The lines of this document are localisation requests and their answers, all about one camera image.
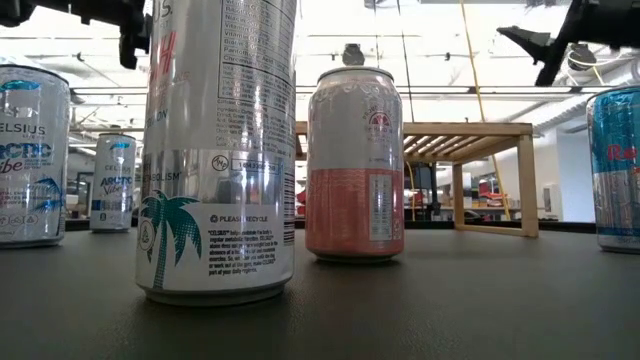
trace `fluorescent light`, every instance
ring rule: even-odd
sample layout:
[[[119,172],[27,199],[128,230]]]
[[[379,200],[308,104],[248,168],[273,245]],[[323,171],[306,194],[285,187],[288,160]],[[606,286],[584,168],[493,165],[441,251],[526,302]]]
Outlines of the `fluorescent light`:
[[[581,93],[597,94],[609,89],[613,89],[613,86],[599,86],[599,87],[584,87],[580,90]]]
[[[401,94],[409,92],[408,86],[396,86],[396,88]],[[471,87],[468,86],[411,86],[411,92],[421,94],[466,94],[469,92],[469,89],[471,89]]]
[[[96,156],[96,152],[93,151],[93,150],[89,150],[89,149],[85,149],[85,148],[78,148],[78,151],[80,151],[81,153],[85,153],[87,155]]]
[[[75,87],[76,95],[147,95],[146,87]]]
[[[568,93],[571,91],[570,86],[518,86],[518,87],[481,87],[482,94],[548,94],[548,93]]]
[[[98,147],[98,144],[95,143],[78,143],[78,144],[69,144],[69,147],[73,148],[95,148]]]

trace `can lid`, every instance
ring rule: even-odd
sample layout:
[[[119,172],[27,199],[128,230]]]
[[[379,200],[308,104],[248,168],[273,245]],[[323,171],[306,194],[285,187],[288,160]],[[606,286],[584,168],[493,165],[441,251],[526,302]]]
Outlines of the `can lid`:
[[[601,91],[601,92],[599,92],[597,94],[591,95],[587,99],[587,102],[589,102],[592,99],[595,99],[595,98],[597,98],[598,96],[601,96],[601,95],[605,95],[605,94],[608,94],[608,93],[611,93],[611,92],[627,91],[627,90],[628,91],[640,91],[640,85],[627,85],[627,86],[620,86],[620,87],[609,89],[609,90],[604,90],[604,91]]]
[[[98,137],[100,137],[100,136],[123,136],[123,137],[128,137],[130,139],[136,140],[136,138],[134,138],[131,135],[120,134],[120,133],[102,133],[102,134],[98,135]]]
[[[380,68],[376,68],[376,67],[372,67],[372,66],[343,66],[343,67],[331,69],[331,70],[323,73],[318,78],[318,82],[320,82],[320,80],[322,80],[323,78],[325,78],[325,77],[327,77],[329,75],[332,75],[332,74],[335,74],[335,73],[339,73],[339,72],[347,72],[347,71],[372,71],[372,72],[377,72],[379,74],[387,76],[388,78],[391,79],[391,81],[394,81],[393,80],[393,75],[391,75],[390,72],[388,72],[386,70],[382,70]]]
[[[67,84],[67,86],[69,86],[69,81],[67,81],[67,79],[63,78],[62,76],[60,76],[60,75],[58,75],[56,73],[54,73],[53,71],[40,69],[40,68],[33,67],[33,66],[16,65],[16,64],[0,64],[0,69],[1,68],[18,68],[18,69],[26,69],[26,70],[32,70],[32,71],[45,73],[47,75],[51,75],[51,76],[57,77],[58,79],[64,81]]]

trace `gray table surface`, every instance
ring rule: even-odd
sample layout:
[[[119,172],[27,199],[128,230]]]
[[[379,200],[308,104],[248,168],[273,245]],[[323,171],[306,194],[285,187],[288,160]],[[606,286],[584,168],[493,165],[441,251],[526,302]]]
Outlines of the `gray table surface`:
[[[296,233],[280,297],[146,301],[135,234],[0,252],[5,359],[640,359],[640,256],[594,235],[407,231],[386,266],[318,263]]]

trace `pink label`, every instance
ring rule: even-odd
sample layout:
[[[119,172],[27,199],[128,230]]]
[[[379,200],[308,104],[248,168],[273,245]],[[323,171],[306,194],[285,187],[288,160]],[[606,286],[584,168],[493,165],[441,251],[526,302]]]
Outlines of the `pink label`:
[[[306,244],[336,255],[392,255],[404,247],[402,171],[312,170]]]

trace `wooden table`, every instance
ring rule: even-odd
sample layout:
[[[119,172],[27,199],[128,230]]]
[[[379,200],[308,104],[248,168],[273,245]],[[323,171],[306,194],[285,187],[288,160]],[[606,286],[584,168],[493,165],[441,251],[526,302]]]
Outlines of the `wooden table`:
[[[296,158],[306,160],[306,154],[300,145],[300,135],[307,134],[306,122],[296,123],[296,134]],[[405,123],[404,139],[405,161],[453,163],[453,208],[457,230],[538,237],[538,206],[531,124]],[[465,225],[462,165],[514,147],[518,148],[522,228]]]

